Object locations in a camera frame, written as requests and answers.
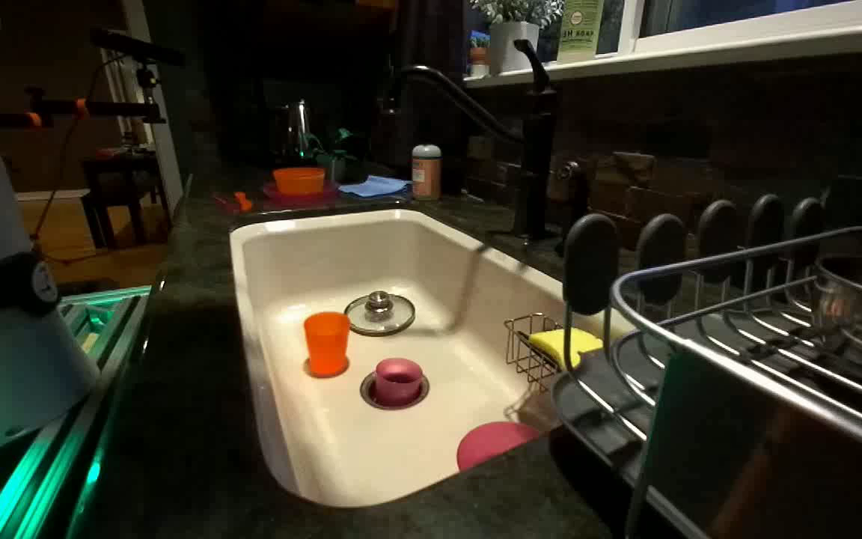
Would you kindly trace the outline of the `orange bowl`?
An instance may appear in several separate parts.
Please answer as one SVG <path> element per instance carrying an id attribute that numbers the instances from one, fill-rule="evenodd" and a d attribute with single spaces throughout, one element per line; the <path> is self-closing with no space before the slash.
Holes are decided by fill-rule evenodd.
<path id="1" fill-rule="evenodd" d="M 325 188 L 325 172 L 322 167 L 276 167 L 273 182 L 282 196 L 319 196 Z"/>

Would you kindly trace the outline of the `dark wooden stool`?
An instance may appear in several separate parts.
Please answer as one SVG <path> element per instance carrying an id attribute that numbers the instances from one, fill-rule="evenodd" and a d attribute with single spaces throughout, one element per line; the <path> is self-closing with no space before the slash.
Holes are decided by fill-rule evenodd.
<path id="1" fill-rule="evenodd" d="M 138 154 L 97 154 L 81 163 L 86 181 L 86 196 L 81 197 L 88 238 L 96 250 L 112 250 L 117 238 L 109 230 L 109 206 L 124 206 L 130 220 L 133 239 L 145 239 L 145 226 L 139 220 L 139 202 L 150 197 L 165 203 L 165 187 L 157 178 L 157 160 L 145 151 Z"/>

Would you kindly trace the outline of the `pink plastic cup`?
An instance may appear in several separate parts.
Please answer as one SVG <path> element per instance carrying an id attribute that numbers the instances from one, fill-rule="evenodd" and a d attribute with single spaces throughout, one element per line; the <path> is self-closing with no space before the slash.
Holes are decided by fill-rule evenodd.
<path id="1" fill-rule="evenodd" d="M 379 404 L 410 404 L 422 393 L 422 368 L 413 360 L 388 357 L 374 368 L 374 395 Z"/>

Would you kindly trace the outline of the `white kitchen sink basin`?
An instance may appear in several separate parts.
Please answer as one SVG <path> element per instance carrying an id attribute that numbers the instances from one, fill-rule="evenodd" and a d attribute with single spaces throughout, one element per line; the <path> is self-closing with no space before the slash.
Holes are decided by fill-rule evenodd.
<path id="1" fill-rule="evenodd" d="M 246 226 L 229 233 L 229 269 L 264 461 L 319 506 L 377 506 L 454 477 L 469 428 L 519 423 L 525 381 L 506 366 L 503 325 L 563 314 L 557 278 L 415 211 Z M 415 322 L 349 338 L 349 368 L 310 378 L 304 317 L 370 290 L 407 298 Z M 422 368 L 410 404 L 374 395 L 388 357 Z"/>

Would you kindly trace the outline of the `glass pot lid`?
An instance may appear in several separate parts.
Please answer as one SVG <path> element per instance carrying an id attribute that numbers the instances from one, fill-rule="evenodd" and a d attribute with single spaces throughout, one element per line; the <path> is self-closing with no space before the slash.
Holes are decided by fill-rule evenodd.
<path id="1" fill-rule="evenodd" d="M 349 331 L 358 336 L 395 336 L 404 334 L 415 322 L 415 307 L 388 290 L 370 290 L 343 307 L 343 317 Z"/>

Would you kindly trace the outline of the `yellow sponge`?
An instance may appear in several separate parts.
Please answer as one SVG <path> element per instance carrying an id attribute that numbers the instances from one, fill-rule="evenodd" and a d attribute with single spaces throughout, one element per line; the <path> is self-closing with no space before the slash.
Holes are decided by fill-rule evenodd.
<path id="1" fill-rule="evenodd" d="M 587 354 L 600 347 L 600 338 L 587 331 L 542 331 L 525 336 L 525 347 L 558 372 L 576 368 Z"/>

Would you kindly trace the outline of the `white potted plant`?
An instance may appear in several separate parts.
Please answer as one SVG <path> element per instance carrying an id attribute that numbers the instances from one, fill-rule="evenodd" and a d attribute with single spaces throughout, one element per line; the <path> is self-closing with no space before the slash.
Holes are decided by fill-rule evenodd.
<path id="1" fill-rule="evenodd" d="M 539 33 L 563 12 L 563 0 L 469 0 L 469 7 L 487 22 L 491 74 L 525 70 L 530 61 L 514 48 L 514 43 L 525 39 L 530 45 L 539 45 Z"/>

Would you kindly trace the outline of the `metal dish drying rack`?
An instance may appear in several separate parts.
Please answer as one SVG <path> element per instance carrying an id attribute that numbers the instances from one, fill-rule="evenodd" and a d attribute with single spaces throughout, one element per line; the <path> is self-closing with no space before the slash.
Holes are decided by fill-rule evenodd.
<path id="1" fill-rule="evenodd" d="M 819 347 L 816 260 L 862 254 L 823 203 L 716 202 L 636 233 L 566 238 L 563 325 L 600 347 L 552 387 L 569 431 L 627 489 L 626 539 L 862 539 L 862 366 Z"/>

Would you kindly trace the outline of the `dark bronze faucet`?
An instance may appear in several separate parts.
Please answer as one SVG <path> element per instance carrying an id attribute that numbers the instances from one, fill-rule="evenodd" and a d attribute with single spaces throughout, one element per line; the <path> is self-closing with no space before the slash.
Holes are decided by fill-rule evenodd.
<path id="1" fill-rule="evenodd" d="M 549 74 L 542 67 L 539 51 L 525 39 L 514 39 L 512 48 L 522 54 L 530 67 L 530 109 L 519 136 L 503 130 L 500 121 L 461 83 L 445 79 L 440 70 L 422 64 L 395 71 L 392 89 L 385 94 L 385 112 L 388 113 L 398 112 L 407 83 L 425 83 L 443 101 L 461 112 L 472 127 L 478 127 L 482 131 L 487 131 L 503 143 L 512 143 L 519 154 L 519 172 L 514 196 L 514 226 L 508 227 L 508 238 L 539 244 L 543 239 L 548 226 L 548 181 L 549 181 L 558 89 L 549 83 Z"/>

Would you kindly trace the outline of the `blue dish cloth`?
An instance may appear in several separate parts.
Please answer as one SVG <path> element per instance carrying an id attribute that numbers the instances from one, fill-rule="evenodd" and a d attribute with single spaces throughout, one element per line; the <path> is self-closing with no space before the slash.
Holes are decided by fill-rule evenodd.
<path id="1" fill-rule="evenodd" d="M 368 175 L 361 182 L 341 182 L 337 187 L 341 196 L 352 196 L 352 197 L 385 197 L 385 196 L 400 196 L 407 188 L 410 188 L 407 181 L 379 178 L 379 175 Z"/>

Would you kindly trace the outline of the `orange plastic cup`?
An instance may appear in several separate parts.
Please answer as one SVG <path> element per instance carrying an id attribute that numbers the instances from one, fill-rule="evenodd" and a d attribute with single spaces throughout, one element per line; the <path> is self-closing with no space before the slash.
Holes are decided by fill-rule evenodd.
<path id="1" fill-rule="evenodd" d="M 316 313 L 308 314 L 304 325 L 304 372 L 310 378 L 337 378 L 346 372 L 346 336 L 349 336 L 349 322 L 341 313 Z"/>

